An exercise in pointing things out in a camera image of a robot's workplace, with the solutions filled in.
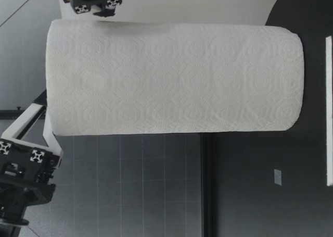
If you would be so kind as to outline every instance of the gray grid floor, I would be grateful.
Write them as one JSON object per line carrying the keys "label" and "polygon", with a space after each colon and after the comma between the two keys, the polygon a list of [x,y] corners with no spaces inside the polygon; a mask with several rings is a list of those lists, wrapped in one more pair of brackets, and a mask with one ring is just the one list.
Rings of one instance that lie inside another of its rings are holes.
{"label": "gray grid floor", "polygon": [[[32,133],[30,140],[36,137]],[[26,218],[38,235],[201,236],[198,134],[59,138],[50,204]],[[29,229],[22,236],[35,236]]]}

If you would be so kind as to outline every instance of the paper towel roll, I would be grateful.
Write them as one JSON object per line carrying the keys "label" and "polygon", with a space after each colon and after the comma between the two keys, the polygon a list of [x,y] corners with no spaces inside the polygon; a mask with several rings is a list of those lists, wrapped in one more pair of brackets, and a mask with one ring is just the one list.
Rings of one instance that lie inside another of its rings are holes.
{"label": "paper towel roll", "polygon": [[57,135],[287,130],[303,75],[277,27],[58,20],[47,40]]}

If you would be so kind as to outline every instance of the black table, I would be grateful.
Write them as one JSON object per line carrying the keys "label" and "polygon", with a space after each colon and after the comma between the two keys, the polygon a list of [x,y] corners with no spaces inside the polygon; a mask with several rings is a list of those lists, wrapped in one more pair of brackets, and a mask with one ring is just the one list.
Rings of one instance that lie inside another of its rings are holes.
{"label": "black table", "polygon": [[[325,38],[333,34],[333,0],[278,0],[266,25],[287,28],[302,40],[301,115],[285,132],[202,135],[203,236],[332,236]],[[283,172],[282,186],[274,184],[274,169]]]}

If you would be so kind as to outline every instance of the black cable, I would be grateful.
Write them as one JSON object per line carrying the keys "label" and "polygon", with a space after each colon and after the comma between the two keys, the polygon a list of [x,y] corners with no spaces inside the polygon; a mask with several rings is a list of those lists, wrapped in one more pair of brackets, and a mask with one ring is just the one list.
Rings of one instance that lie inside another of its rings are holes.
{"label": "black cable", "polygon": [[13,15],[15,15],[27,2],[29,2],[30,0],[26,0],[20,7],[18,7],[5,21],[3,21],[0,24],[0,28],[10,19],[13,17]]}
{"label": "black cable", "polygon": [[31,232],[34,233],[34,235],[36,235],[37,237],[41,237],[38,233],[36,233],[31,227],[28,226],[28,228],[30,229]]}

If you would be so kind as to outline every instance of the white frame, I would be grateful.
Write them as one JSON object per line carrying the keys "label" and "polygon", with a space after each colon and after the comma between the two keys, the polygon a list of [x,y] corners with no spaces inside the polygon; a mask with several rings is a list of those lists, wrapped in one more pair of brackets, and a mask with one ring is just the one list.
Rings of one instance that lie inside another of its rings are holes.
{"label": "white frame", "polygon": [[61,146],[59,145],[56,137],[54,136],[52,132],[52,125],[49,118],[49,114],[46,111],[45,115],[45,122],[44,122],[44,129],[43,129],[43,138],[47,144],[47,146],[42,146],[30,142],[26,142],[23,140],[17,139],[18,135],[22,132],[24,128],[27,127],[27,125],[34,119],[34,117],[39,113],[39,111],[43,109],[42,105],[33,103],[31,104],[19,118],[17,118],[2,134],[1,138],[4,140],[8,140],[17,144],[21,144],[28,147],[37,147],[40,149],[44,149],[46,151],[52,152],[54,155],[57,155],[60,157],[60,160],[63,155],[63,151],[61,149]]}

